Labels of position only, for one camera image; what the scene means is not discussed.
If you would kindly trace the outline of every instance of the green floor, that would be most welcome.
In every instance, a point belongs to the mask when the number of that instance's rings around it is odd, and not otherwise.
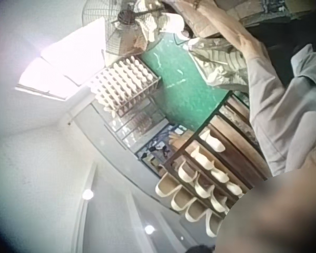
[[[188,52],[174,43],[172,34],[165,34],[164,39],[141,58],[162,78],[155,101],[172,123],[195,131],[227,93],[206,85]]]

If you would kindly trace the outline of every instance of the ceiling light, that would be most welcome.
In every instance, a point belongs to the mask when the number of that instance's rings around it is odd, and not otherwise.
[[[145,232],[146,232],[148,235],[151,235],[154,231],[155,231],[155,228],[152,227],[151,225],[148,225],[148,226],[145,227]]]
[[[85,190],[82,194],[82,198],[85,200],[90,200],[93,198],[93,196],[94,193],[90,189]]]

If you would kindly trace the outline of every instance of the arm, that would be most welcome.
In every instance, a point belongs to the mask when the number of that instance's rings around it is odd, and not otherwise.
[[[198,10],[219,30],[228,42],[243,54],[246,60],[255,57],[269,59],[262,43],[254,38],[239,21],[218,8],[213,0],[202,0]]]

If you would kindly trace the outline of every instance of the gray shirt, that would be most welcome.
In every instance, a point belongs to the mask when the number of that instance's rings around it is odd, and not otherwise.
[[[299,169],[316,146],[316,52],[307,45],[291,60],[285,89],[271,62],[247,61],[250,122],[274,176]]]

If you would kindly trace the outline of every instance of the window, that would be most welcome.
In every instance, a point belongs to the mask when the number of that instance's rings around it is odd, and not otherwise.
[[[21,75],[17,90],[67,100],[104,68],[104,19],[100,18],[52,44]]]

